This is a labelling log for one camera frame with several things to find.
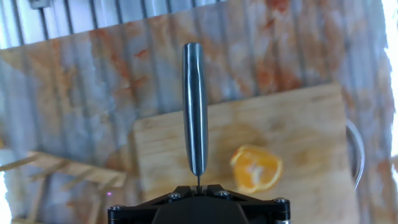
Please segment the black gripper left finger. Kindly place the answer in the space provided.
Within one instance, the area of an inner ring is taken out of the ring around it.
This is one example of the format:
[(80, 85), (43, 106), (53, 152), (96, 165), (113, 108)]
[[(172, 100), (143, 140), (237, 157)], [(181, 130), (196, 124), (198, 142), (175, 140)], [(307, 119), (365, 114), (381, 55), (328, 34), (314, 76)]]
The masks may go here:
[(136, 206), (113, 205), (108, 208), (108, 224), (152, 223), (163, 205), (195, 196), (196, 189), (196, 186), (178, 186), (173, 192)]

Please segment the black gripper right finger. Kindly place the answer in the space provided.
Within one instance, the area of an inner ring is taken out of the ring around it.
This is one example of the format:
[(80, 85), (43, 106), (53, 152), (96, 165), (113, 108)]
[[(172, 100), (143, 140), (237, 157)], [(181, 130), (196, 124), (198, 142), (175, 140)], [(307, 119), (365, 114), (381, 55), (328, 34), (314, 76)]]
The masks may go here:
[(221, 185), (201, 188), (204, 196), (234, 202), (249, 223), (291, 223), (290, 201), (283, 197), (260, 200), (238, 192), (224, 189)]

